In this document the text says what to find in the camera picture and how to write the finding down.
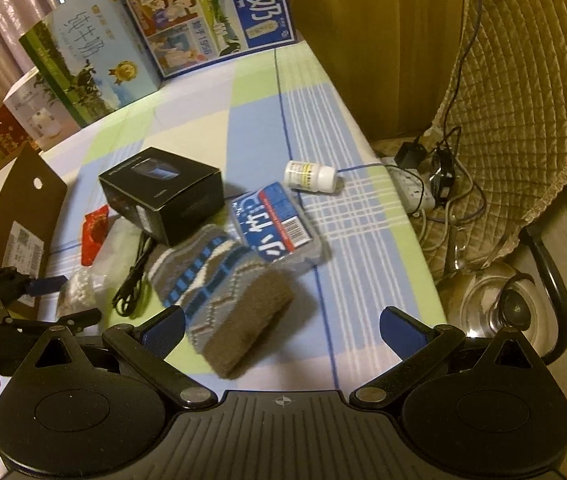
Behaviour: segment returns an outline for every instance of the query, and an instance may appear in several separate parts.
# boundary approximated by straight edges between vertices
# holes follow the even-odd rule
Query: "red stripe on label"
[[[273,224],[275,224],[277,231],[279,231],[279,236],[281,237],[282,242],[285,245],[286,249],[288,249],[292,253],[292,251],[294,251],[294,245],[292,245],[290,237],[286,233],[284,226],[282,225],[281,221],[279,220],[279,217],[277,216],[277,213],[275,213],[275,210],[273,209],[273,205],[270,203],[270,200],[268,200],[268,197],[263,191],[260,191],[257,196],[259,197],[259,200],[266,208],[266,211],[268,211],[268,216],[270,216],[270,219],[273,221]]]

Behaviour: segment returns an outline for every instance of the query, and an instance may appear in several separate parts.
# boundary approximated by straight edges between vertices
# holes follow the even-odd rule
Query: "brown cardboard flap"
[[[35,187],[35,179],[40,189]],[[0,267],[13,222],[16,221],[44,242],[39,276],[43,276],[57,218],[64,202],[65,182],[25,145],[15,160],[0,191]],[[10,309],[29,319],[36,317],[33,309],[17,301]]]

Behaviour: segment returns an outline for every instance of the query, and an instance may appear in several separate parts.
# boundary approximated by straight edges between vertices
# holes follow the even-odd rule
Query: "white pill bottle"
[[[337,170],[313,162],[291,160],[285,167],[283,184],[302,191],[334,193],[337,187]]]

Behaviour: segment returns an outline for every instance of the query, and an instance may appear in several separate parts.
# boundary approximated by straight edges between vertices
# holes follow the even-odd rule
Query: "red plastic wrapper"
[[[81,230],[81,265],[89,267],[95,261],[97,253],[108,234],[108,206],[104,205],[86,215]]]

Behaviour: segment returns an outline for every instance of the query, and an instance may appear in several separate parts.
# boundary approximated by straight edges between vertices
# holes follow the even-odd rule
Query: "kettle handle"
[[[567,289],[557,264],[541,240],[541,229],[530,224],[521,229],[519,240],[529,248],[550,303],[557,317],[557,343],[541,359],[549,365],[559,359],[567,348]]]

